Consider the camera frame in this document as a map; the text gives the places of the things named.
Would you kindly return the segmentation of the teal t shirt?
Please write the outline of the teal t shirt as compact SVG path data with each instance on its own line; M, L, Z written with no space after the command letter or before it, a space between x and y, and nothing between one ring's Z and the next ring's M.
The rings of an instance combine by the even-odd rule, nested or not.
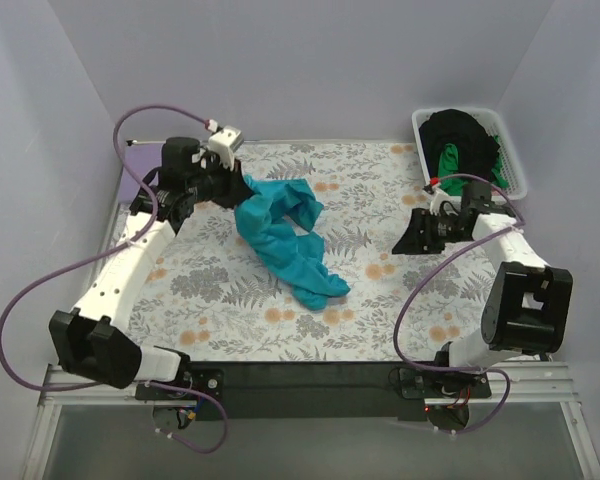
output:
M311 311L348 295L348 283L324 265L325 241L314 231L324 205L308 181L256 180L249 175L244 180L253 195L234 209L237 232L270 273Z

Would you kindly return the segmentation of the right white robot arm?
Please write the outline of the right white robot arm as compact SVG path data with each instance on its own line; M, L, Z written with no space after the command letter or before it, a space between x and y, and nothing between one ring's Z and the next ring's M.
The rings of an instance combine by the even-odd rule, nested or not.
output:
M485 372L495 364L519 355L556 352L562 345L568 317L572 274L551 266L529 245L525 220L509 198L496 202L504 191L475 175L467 175L460 206L434 178L425 186L426 208L412 211L408 227L393 247L395 255L440 254L450 243L461 249L434 268L407 298L410 305L421 290L460 256L481 247L496 271L480 326L466 337L448 343L441 359L406 364L432 373L434 389L455 397L469 384L470 372Z

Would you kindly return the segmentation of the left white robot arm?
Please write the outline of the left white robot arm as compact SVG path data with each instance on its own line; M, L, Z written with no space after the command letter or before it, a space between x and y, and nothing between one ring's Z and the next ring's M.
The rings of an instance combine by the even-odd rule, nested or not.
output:
M191 392L193 377L183 369L186 355L140 346L126 331L148 275L195 206L213 202L232 209L252 196L235 157L242 143L242 133L233 127L212 134L206 144L189 137L165 141L160 165L143 177L146 186L130 205L118 252L71 311L56 311L50 319L65 372L116 388L158 381L173 400Z

